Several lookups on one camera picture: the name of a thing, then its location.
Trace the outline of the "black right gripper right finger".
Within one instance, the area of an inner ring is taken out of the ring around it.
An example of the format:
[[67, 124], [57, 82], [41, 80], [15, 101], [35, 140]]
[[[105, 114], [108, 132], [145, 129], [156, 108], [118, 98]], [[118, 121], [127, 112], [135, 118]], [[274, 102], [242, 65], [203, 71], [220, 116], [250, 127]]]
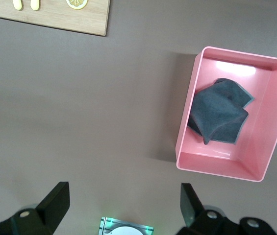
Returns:
[[274, 235], [274, 229], [264, 220], [243, 217], [239, 223], [228, 219], [218, 207], [204, 206], [190, 183], [180, 187], [180, 210], [185, 227], [180, 235]]

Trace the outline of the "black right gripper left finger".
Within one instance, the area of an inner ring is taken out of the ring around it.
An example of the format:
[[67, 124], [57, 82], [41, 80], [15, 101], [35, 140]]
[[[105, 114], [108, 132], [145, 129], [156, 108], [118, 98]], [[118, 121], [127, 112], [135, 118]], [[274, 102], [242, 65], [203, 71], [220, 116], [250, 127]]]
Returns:
[[52, 235], [70, 207], [68, 182], [59, 182], [39, 203], [0, 222], [0, 235]]

